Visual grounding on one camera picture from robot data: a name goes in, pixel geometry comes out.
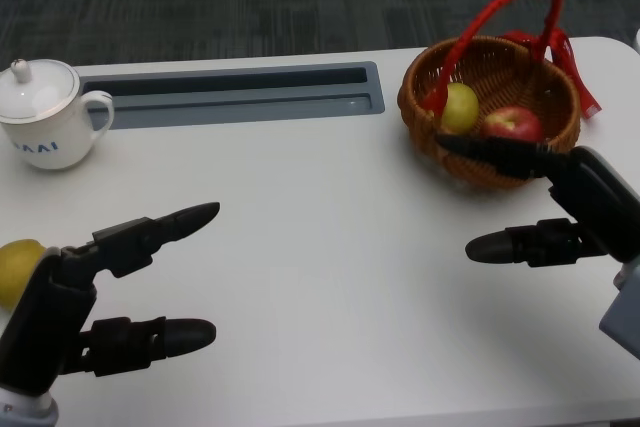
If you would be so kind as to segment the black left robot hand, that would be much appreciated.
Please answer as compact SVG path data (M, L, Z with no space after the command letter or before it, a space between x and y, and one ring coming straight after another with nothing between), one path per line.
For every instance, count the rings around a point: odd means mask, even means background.
M84 246L47 250L1 336L2 387L37 397L60 375L147 369L212 344L216 328L202 319L118 317L98 320L90 330L83 326L96 302L99 272L122 278L149 266L163 245L192 235L219 210L210 202L143 217L100 230Z

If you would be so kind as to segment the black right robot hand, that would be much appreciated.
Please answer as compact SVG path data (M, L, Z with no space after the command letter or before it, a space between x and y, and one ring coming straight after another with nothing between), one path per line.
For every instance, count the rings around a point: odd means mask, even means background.
M558 153L544 143L502 137L438 134L436 142L466 159L493 166L517 180L547 178L549 193L573 221L541 220L470 241L469 259L530 267L574 264L609 255L627 263L639 255L639 196L597 152L578 146Z

